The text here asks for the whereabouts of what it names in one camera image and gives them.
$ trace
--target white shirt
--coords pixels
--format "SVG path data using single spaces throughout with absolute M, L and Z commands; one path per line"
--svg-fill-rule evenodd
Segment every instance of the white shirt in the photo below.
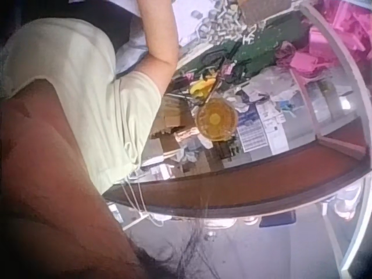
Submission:
M 36 20 L 8 41 L 2 64 L 7 98 L 35 79 L 54 86 L 100 194 L 140 165 L 161 95 L 142 73 L 115 79 L 115 52 L 103 31 L 76 19 Z

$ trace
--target shirt sleeve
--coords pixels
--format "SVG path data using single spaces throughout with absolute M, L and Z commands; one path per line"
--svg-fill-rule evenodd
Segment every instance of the shirt sleeve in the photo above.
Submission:
M 162 96 L 156 84 L 138 71 L 120 79 L 119 95 L 124 148 L 131 163 L 138 167 Z

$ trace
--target person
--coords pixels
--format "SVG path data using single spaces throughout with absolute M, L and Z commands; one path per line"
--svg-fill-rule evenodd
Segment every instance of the person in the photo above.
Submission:
M 82 20 L 33 21 L 2 49 L 0 251 L 11 278 L 173 278 L 101 196 L 140 165 L 178 61 L 171 0 L 137 1 L 149 53 L 120 79 L 110 40 Z

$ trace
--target bare arm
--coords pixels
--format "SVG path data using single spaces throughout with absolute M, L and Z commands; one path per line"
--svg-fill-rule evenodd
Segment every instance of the bare arm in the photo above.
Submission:
M 136 67 L 163 95 L 178 62 L 178 34 L 171 0 L 137 0 L 144 22 L 148 55 Z

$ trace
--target yellow object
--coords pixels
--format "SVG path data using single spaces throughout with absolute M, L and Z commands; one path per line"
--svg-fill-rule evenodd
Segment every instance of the yellow object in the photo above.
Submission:
M 190 88 L 190 94 L 196 98 L 207 98 L 208 94 L 212 90 L 214 83 L 216 82 L 215 78 L 209 78 L 208 80 L 199 80 Z
M 238 126 L 238 114 L 221 98 L 211 99 L 196 116 L 200 133 L 211 141 L 228 141 Z

